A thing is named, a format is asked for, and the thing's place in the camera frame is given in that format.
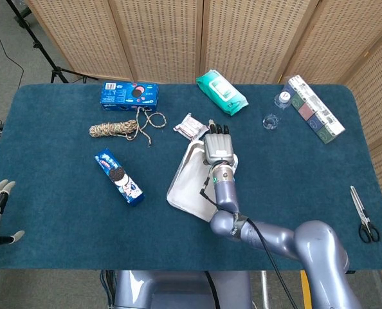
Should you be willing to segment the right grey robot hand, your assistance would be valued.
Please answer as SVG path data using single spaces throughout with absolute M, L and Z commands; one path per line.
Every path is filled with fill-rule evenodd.
M 209 132 L 203 138 L 206 161 L 215 166 L 220 163 L 234 164 L 232 138 L 227 125 L 216 124 L 212 119 L 208 121 Z

